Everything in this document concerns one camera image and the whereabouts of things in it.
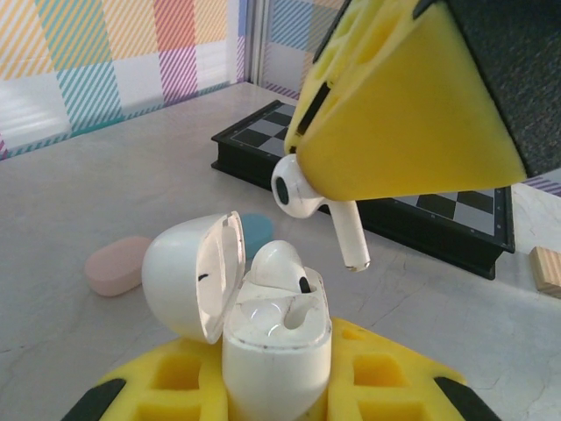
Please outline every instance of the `blue disc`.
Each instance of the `blue disc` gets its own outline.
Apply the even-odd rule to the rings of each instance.
[[[244,230],[245,257],[253,259],[258,250],[273,240],[273,221],[257,213],[241,216]]]

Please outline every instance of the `plaid wall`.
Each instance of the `plaid wall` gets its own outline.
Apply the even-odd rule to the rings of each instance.
[[[263,85],[297,98],[314,53],[344,0],[271,0]]]
[[[0,0],[0,160],[244,79],[246,0]]]

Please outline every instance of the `earbud stem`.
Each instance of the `earbud stem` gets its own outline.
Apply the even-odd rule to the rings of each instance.
[[[370,265],[370,254],[357,203],[329,201],[329,208],[344,265],[352,272],[365,270]]]

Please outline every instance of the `wooden block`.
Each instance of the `wooden block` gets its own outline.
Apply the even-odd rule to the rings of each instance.
[[[529,254],[537,290],[561,298],[561,253],[535,247]]]

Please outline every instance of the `pink eraser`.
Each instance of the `pink eraser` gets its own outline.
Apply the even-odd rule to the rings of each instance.
[[[86,261],[89,286],[100,296],[118,296],[142,283],[142,260],[151,239],[128,237],[97,250]]]

